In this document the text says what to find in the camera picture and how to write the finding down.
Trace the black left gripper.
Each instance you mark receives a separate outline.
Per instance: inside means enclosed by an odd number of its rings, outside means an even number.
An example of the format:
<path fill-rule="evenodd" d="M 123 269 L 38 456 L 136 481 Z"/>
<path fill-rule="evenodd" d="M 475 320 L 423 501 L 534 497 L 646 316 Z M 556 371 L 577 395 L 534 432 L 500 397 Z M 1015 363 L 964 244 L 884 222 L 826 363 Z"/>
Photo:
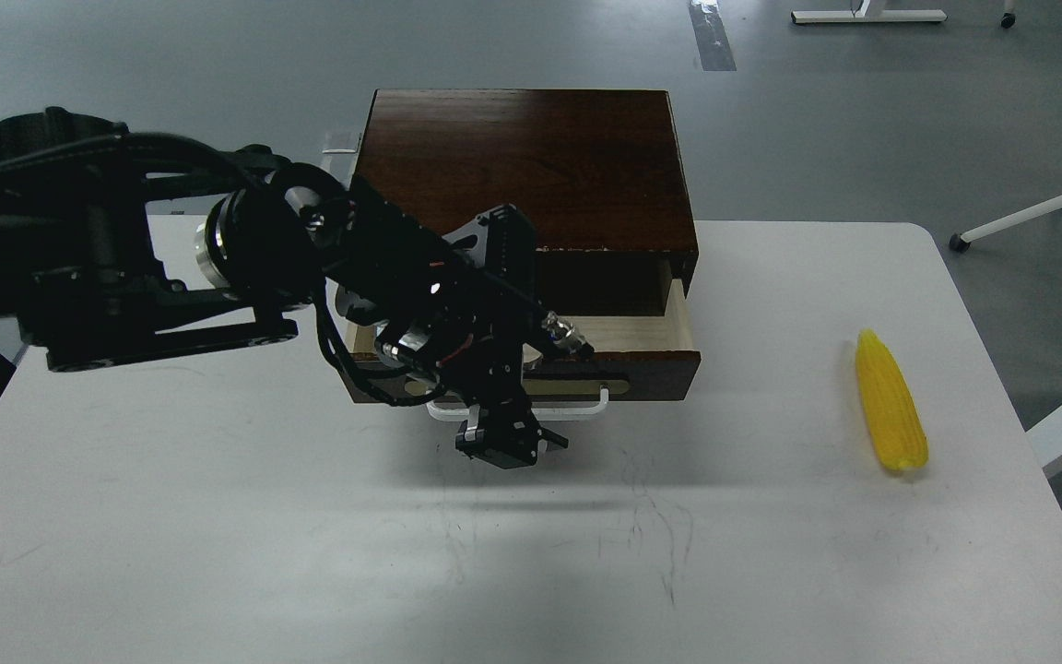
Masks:
<path fill-rule="evenodd" d="M 536 228 L 515 205 L 436 232 L 354 176 L 322 202 L 316 232 L 324 276 L 313 291 L 324 358 L 354 386 L 393 407 L 453 396 L 477 413 L 453 448 L 496 469 L 527 469 L 569 438 L 534 415 L 523 352 L 544 361 L 589 359 L 590 341 L 536 295 Z"/>

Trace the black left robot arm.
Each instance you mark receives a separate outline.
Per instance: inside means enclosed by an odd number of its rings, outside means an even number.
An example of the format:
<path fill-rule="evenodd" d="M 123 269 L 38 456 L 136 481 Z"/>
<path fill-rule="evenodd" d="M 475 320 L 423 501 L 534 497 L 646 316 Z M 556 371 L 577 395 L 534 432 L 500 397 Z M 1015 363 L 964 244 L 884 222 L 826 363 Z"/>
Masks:
<path fill-rule="evenodd" d="M 0 121 L 0 318 L 54 373 L 281 343 L 311 306 L 355 390 L 400 408 L 453 397 L 456 450 L 531 467 L 569 442 L 539 423 L 524 351 L 594 354 L 537 299 L 535 252 L 511 205 L 436 232 L 365 178 L 267 146 L 64 108 Z"/>

